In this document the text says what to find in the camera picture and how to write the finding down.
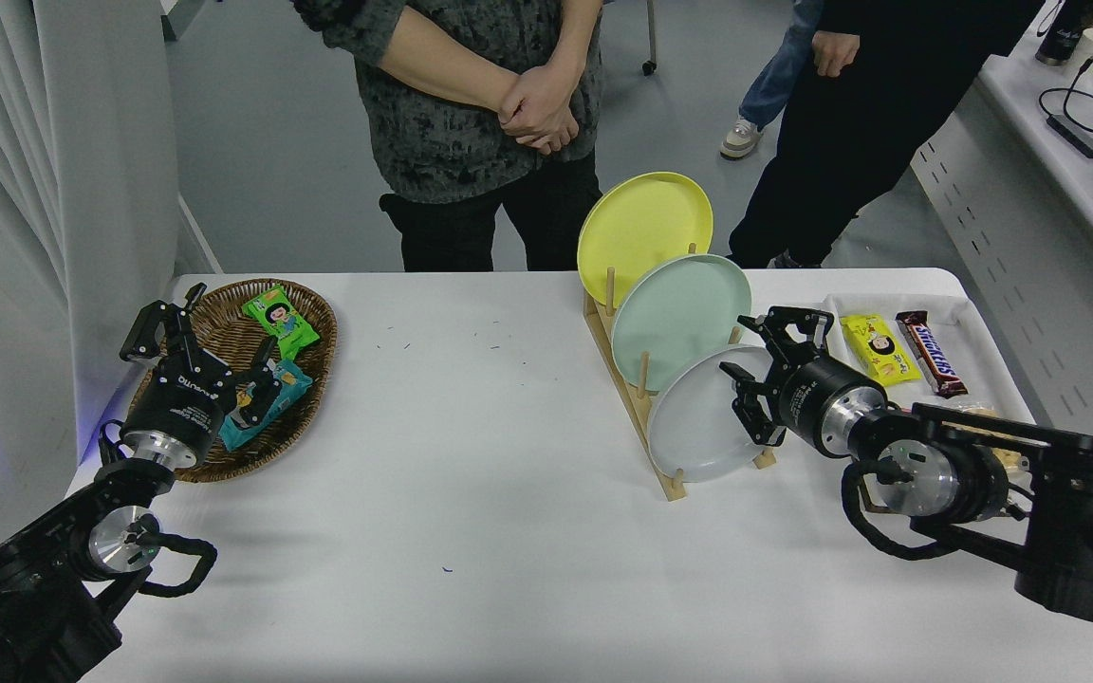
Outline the person's left hand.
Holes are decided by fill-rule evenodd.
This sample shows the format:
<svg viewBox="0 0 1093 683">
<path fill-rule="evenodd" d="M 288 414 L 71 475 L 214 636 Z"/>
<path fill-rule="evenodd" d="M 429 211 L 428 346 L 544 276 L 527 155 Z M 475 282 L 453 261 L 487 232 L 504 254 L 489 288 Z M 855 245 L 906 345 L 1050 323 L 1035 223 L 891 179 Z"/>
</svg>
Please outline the person's left hand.
<svg viewBox="0 0 1093 683">
<path fill-rule="evenodd" d="M 500 103 L 500 126 L 505 134 L 545 134 L 571 116 L 571 96 L 580 76 L 569 64 L 534 66 L 513 83 Z"/>
</svg>

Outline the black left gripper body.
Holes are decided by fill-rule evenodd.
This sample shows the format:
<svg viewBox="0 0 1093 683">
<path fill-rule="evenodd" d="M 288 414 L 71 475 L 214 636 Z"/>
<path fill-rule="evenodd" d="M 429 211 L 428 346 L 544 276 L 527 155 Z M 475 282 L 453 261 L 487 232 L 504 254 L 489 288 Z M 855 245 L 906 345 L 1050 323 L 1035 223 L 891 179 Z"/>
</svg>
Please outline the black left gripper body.
<svg viewBox="0 0 1093 683">
<path fill-rule="evenodd" d="M 226 407 L 230 366 L 216 356 L 165 356 L 127 416 L 133 457 L 161 466 L 200 466 L 218 438 Z"/>
</svg>

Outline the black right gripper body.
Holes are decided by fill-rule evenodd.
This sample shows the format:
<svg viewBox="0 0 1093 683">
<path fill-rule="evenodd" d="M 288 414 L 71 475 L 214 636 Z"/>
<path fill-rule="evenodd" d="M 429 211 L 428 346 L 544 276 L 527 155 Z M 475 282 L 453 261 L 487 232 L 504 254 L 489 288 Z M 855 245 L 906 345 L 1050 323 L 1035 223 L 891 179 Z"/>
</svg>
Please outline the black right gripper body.
<svg viewBox="0 0 1093 683">
<path fill-rule="evenodd" d="M 769 380 L 778 386 L 778 422 L 815 449 L 847 449 L 854 425 L 886 407 L 883 386 L 832 356 L 802 366 L 776 361 Z"/>
</svg>

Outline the person's right hand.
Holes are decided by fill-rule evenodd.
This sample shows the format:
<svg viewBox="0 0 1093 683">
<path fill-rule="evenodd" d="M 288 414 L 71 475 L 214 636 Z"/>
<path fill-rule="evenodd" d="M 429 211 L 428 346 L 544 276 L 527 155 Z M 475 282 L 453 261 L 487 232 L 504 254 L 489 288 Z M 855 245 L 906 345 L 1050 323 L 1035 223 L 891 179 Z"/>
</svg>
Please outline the person's right hand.
<svg viewBox="0 0 1093 683">
<path fill-rule="evenodd" d="M 516 141 L 522 146 L 534 150 L 539 155 L 549 156 L 552 153 L 563 151 L 578 134 L 580 134 L 580 125 L 568 116 L 564 122 L 560 123 L 559 129 L 551 131 L 551 133 L 517 136 Z"/>
<path fill-rule="evenodd" d="M 816 30 L 811 46 L 816 75 L 836 79 L 848 66 L 854 64 L 861 47 L 861 36 L 854 33 Z"/>
</svg>

